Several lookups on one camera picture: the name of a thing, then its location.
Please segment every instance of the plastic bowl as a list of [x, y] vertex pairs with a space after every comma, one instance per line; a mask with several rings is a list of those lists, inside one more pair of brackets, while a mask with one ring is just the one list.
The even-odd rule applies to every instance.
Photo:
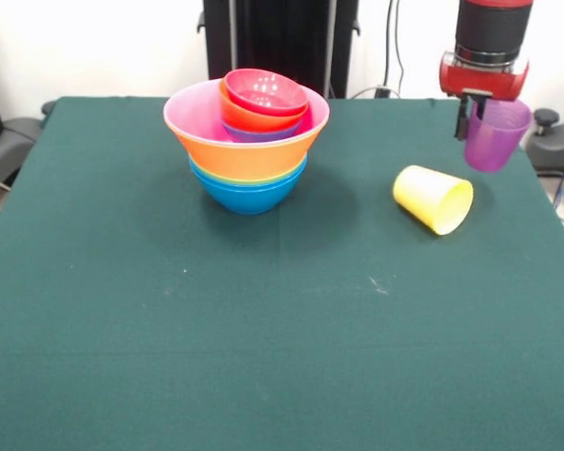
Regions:
[[226, 132], [237, 143], [267, 143], [270, 141], [290, 138], [297, 132], [297, 130], [299, 130], [299, 125], [301, 125], [300, 123], [296, 123], [292, 127], [278, 132], [254, 133], [235, 129], [234, 127], [227, 125], [226, 122], [223, 122], [223, 124]]
[[207, 177], [190, 161], [190, 167], [205, 191], [226, 209], [240, 214], [264, 213], [282, 202], [299, 181], [305, 166], [306, 159], [289, 177], [275, 183], [236, 186]]
[[218, 178], [240, 182], [271, 180], [288, 174], [305, 158], [328, 122], [330, 107], [304, 87], [309, 109], [295, 136], [270, 143], [234, 143], [221, 121], [219, 80], [189, 86], [164, 107], [164, 121], [192, 159]]
[[207, 177], [209, 177], [210, 179], [216, 180], [216, 181], [223, 181], [224, 183], [227, 183], [229, 185], [236, 185], [236, 186], [251, 186], [251, 185], [263, 185], [263, 184], [267, 184], [267, 183], [273, 183], [276, 181], [279, 181], [281, 179], [284, 179], [286, 177], [288, 177], [291, 173], [293, 173], [294, 171], [296, 171], [299, 166], [301, 164], [303, 164], [303, 161], [305, 159], [303, 159], [301, 162], [299, 162], [296, 166], [294, 166], [291, 170], [285, 172], [284, 174], [280, 174], [277, 177], [271, 178], [271, 179], [255, 179], [255, 180], [236, 180], [236, 179], [229, 179], [226, 177], [220, 177], [217, 176], [209, 171], [207, 171], [205, 168], [203, 167], [199, 167], [198, 164], [196, 164], [196, 162], [192, 162], [203, 174], [205, 174]]
[[298, 123], [309, 107], [309, 105], [306, 105], [299, 114], [294, 116], [275, 117], [260, 115], [259, 113], [246, 110], [231, 101], [224, 80], [220, 82], [219, 89], [222, 119], [226, 124], [231, 125], [235, 129], [246, 132], [276, 132], [287, 129]]
[[301, 85], [263, 69], [236, 69], [225, 79], [231, 100], [249, 111], [267, 116], [293, 116], [307, 105]]
[[302, 173], [307, 165], [307, 157], [305, 157], [305, 159], [301, 162], [301, 164], [295, 167], [292, 172], [288, 173], [284, 177], [281, 177], [276, 180], [266, 181], [263, 183], [253, 183], [250, 185], [244, 185], [234, 181], [225, 181], [225, 180], [217, 179], [213, 177], [211, 174], [209, 174], [208, 172], [203, 171], [195, 162], [192, 161], [192, 158], [190, 157], [188, 158], [188, 163], [190, 164], [192, 172], [194, 172], [197, 177], [204, 178], [210, 181], [214, 185], [220, 186], [222, 188], [233, 188], [239, 191], [254, 191], [256, 189], [273, 188], [276, 185], [285, 183], [287, 179], [294, 177], [297, 173]]

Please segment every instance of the yellow cup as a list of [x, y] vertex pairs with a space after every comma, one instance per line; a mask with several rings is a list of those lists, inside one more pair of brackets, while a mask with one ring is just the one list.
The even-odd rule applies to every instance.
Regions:
[[434, 233], [447, 235], [470, 211], [474, 188], [468, 180], [414, 165], [395, 179], [393, 197]]

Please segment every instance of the white wall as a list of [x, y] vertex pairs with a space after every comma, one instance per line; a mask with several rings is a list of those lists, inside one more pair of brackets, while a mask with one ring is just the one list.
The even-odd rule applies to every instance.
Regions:
[[0, 111], [63, 95], [165, 96], [207, 79], [200, 0], [0, 0]]
[[[401, 0], [399, 45], [406, 69], [404, 97], [444, 97], [438, 85], [439, 61], [443, 51], [453, 47], [459, 3]], [[387, 7], [386, 0], [360, 2], [362, 36], [353, 38], [349, 94], [380, 84], [384, 78]], [[524, 52], [531, 66], [522, 99], [533, 108], [555, 108], [564, 119], [564, 0], [535, 0]], [[389, 84], [397, 86], [399, 66], [395, 60], [391, 64]]]
[[[444, 95], [438, 66], [453, 45], [459, 0], [401, 0], [404, 97]], [[382, 82], [386, 0], [361, 0], [349, 94]], [[201, 0], [0, 0], [0, 109], [33, 115], [62, 95], [166, 96], [207, 78]], [[536, 0], [523, 99], [564, 118], [564, 0]], [[393, 61], [389, 84], [395, 86]]]

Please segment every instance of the blue bowl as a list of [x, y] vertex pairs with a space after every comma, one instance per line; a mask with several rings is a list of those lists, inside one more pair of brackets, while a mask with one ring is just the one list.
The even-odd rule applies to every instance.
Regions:
[[234, 185], [213, 179], [190, 161], [190, 168], [205, 191], [228, 210], [240, 214], [260, 214], [271, 210], [289, 195], [299, 181], [307, 158], [291, 174], [281, 180], [261, 185]]
[[235, 129], [234, 127], [227, 125], [224, 121], [222, 121], [222, 124], [232, 140], [238, 143], [267, 143], [269, 141], [287, 139], [295, 135], [297, 130], [299, 130], [301, 121], [299, 120], [299, 122], [287, 129], [267, 133], [246, 132], [244, 130]]

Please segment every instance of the cup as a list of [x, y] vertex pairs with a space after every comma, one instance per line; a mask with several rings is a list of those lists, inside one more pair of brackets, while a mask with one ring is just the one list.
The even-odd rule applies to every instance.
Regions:
[[530, 126], [532, 113], [521, 101], [488, 100], [481, 120], [476, 114], [477, 108], [474, 102], [464, 158], [477, 171], [497, 172], [518, 148]]
[[468, 215], [474, 188], [468, 180], [412, 165], [395, 179], [393, 197], [434, 233], [447, 235]]

